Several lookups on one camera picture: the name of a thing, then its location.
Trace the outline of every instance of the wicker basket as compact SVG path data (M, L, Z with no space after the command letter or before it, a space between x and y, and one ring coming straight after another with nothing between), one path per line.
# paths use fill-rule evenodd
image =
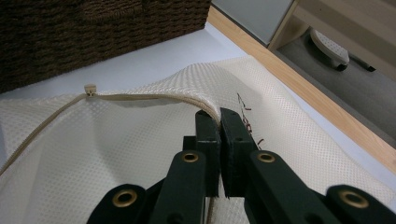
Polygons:
M0 92L203 29L210 0L0 3Z

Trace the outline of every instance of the woven basket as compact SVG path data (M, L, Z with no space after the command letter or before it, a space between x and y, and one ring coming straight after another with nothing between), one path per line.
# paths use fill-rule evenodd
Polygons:
M0 92L203 29L210 0L0 3Z

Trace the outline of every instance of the white cloth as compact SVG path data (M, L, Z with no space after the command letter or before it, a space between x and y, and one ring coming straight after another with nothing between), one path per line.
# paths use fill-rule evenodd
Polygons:
M263 139L259 147L280 155L311 189L325 193L331 185L348 184L384 204L395 197L349 158L252 57L193 64L136 90L100 94L121 93L159 99L92 97L66 109L0 176L0 223L86 223L117 185L150 187L166 176L183 136L194 135L197 105L216 120L220 107L243 112L255 141ZM7 155L73 97L0 101ZM242 201L216 199L210 223L248 223Z

